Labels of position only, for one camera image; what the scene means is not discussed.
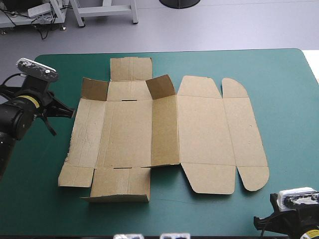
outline black cable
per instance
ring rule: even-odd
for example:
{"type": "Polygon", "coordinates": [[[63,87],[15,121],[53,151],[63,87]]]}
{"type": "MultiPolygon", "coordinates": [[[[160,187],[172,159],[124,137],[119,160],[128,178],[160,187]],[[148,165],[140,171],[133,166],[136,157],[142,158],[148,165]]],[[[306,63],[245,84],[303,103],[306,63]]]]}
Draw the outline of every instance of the black cable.
{"type": "Polygon", "coordinates": [[[16,73],[16,74],[13,74],[13,75],[9,76],[8,78],[6,78],[6,79],[2,82],[1,86],[4,86],[4,85],[8,82],[8,80],[10,80],[11,78],[13,78],[13,77],[15,77],[15,76],[20,76],[20,75],[21,75],[21,73],[16,73]]]}
{"type": "Polygon", "coordinates": [[[265,223],[265,225],[264,225],[264,227],[263,227],[263,229],[262,229],[262,231],[261,231],[261,233],[260,233],[259,239],[263,239],[264,233],[265,233],[265,230],[266,230],[266,227],[267,227],[267,225],[269,224],[270,220],[274,217],[274,214],[275,214],[275,213],[272,213],[272,214],[269,216],[269,218],[267,219],[267,221],[266,221],[266,223],[265,223]]]}
{"type": "Polygon", "coordinates": [[[1,8],[0,8],[0,10],[7,16],[7,18],[9,18],[9,20],[12,22],[12,24],[13,24],[14,26],[16,26],[16,24],[12,21],[11,17],[9,17],[9,16],[7,15],[7,13],[6,13],[4,10],[2,10],[1,8]]]}
{"type": "Polygon", "coordinates": [[[53,24],[55,23],[55,20],[56,20],[56,14],[54,15],[54,17],[53,17],[53,19],[51,20],[51,23],[50,23],[50,26],[48,27],[48,30],[46,31],[46,34],[45,34],[45,36],[43,36],[43,33],[41,32],[41,30],[40,29],[36,29],[39,33],[40,33],[40,36],[41,36],[41,39],[42,40],[44,40],[44,39],[46,39],[47,37],[48,37],[48,34],[49,34],[49,31],[52,31],[52,26],[53,26],[53,24]]]}

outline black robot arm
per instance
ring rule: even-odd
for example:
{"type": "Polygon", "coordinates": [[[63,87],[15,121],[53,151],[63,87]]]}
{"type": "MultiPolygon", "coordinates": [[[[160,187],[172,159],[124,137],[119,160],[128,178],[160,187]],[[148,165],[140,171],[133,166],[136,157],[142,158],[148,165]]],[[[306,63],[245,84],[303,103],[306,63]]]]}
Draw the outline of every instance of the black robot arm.
{"type": "Polygon", "coordinates": [[[41,118],[56,135],[47,118],[71,118],[74,114],[48,91],[49,84],[58,80],[54,69],[25,58],[17,62],[17,67],[25,77],[22,87],[8,87],[5,82],[0,85],[0,95],[8,100],[0,105],[0,180],[16,140],[23,138],[36,118],[41,118]]]}

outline green table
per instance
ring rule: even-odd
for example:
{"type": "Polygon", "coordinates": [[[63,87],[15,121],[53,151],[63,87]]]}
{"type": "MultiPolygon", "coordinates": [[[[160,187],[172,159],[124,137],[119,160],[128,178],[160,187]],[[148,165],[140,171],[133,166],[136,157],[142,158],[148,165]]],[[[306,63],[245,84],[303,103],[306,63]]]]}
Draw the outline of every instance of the green table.
{"type": "Polygon", "coordinates": [[[169,74],[178,90],[184,75],[242,83],[250,96],[270,167],[269,182],[246,191],[200,195],[179,166],[152,169],[149,203],[89,204],[90,189],[58,188],[74,119],[50,119],[53,137],[37,120],[13,153],[0,182],[0,235],[113,235],[189,232],[194,236],[256,236],[253,216],[272,212],[269,194],[319,189],[319,85],[297,49],[43,55],[55,68],[57,98],[76,108],[82,77],[109,80],[112,57],[152,57],[154,76],[169,74]]]}

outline flattened cardboard box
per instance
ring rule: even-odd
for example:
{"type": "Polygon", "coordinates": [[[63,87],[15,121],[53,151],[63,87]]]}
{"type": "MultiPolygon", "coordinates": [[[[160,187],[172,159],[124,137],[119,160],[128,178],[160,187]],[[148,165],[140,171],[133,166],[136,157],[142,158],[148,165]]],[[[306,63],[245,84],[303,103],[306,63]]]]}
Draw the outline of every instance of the flattened cardboard box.
{"type": "Polygon", "coordinates": [[[242,85],[152,78],[150,58],[111,59],[111,82],[84,78],[59,186],[90,187],[90,202],[149,201],[150,167],[181,164],[197,193],[231,194],[236,166],[247,190],[269,177],[242,85]]]}

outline metal frame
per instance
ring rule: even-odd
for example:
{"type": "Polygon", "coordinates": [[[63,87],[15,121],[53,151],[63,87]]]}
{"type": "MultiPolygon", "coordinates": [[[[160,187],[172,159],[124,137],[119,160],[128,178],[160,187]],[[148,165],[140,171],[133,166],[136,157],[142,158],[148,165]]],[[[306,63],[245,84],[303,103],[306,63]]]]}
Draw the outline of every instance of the metal frame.
{"type": "MultiPolygon", "coordinates": [[[[56,14],[56,19],[54,23],[64,23],[67,9],[61,10],[57,0],[50,0],[50,3],[56,14]]],[[[33,22],[33,19],[22,17],[22,16],[11,17],[11,20],[15,23],[15,25],[29,25],[31,23],[43,24],[43,22],[41,22],[40,19],[33,22]]],[[[0,28],[9,28],[9,27],[14,27],[14,24],[7,18],[7,16],[2,11],[0,11],[0,28]]]]}
{"type": "Polygon", "coordinates": [[[81,7],[78,0],[70,0],[76,20],[80,27],[85,26],[84,17],[132,14],[133,23],[138,23],[135,0],[130,5],[112,5],[112,0],[103,0],[102,6],[81,7]]]}

